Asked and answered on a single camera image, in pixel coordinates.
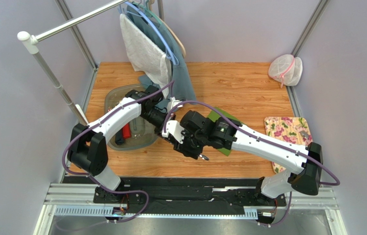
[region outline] red object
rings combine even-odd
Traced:
[[[130,130],[130,124],[126,124],[123,126],[123,138],[128,139],[131,137],[131,130]]]

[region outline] white towel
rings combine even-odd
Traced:
[[[145,72],[161,88],[166,86],[172,77],[170,60],[166,54],[124,14],[120,14],[120,26],[134,71]],[[169,89],[162,92],[167,97]]]

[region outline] pink drawstring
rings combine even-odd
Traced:
[[[283,72],[280,74],[280,87],[283,88],[283,83],[285,83],[285,74],[287,72],[289,72],[289,70],[292,69],[292,67],[294,66],[295,64],[295,57],[292,55],[292,62],[291,64],[289,65],[289,67]]]
[[[282,88],[283,87],[283,83],[285,82],[285,75],[284,74],[281,74],[280,75],[280,87]]]

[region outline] white rod end cap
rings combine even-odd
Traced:
[[[23,43],[30,54],[34,55],[39,52],[36,46],[38,43],[36,37],[30,35],[26,31],[21,31],[17,34],[17,38]]]

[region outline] hanging cloth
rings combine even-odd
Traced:
[[[132,13],[136,13],[136,11],[130,7],[127,7],[127,10]],[[165,52],[165,46],[163,42],[154,32],[153,28],[150,27],[144,19],[130,13],[128,13],[127,16],[148,38],[150,38],[163,52]],[[172,66],[172,80],[175,81],[172,90],[173,96],[179,100],[196,100],[191,78],[189,77],[189,72],[186,67],[184,57],[182,56],[181,48],[165,25],[159,24],[158,22],[153,22],[153,24],[157,27],[179,61],[177,65]],[[139,77],[139,81],[142,84],[151,85],[152,82],[149,80],[149,78],[150,77],[143,75]]]
[[[146,76],[161,88],[166,86],[172,76],[172,69],[165,52],[124,14],[120,14],[120,27],[127,56],[134,71],[145,72]],[[168,97],[169,89],[162,92],[164,97]]]

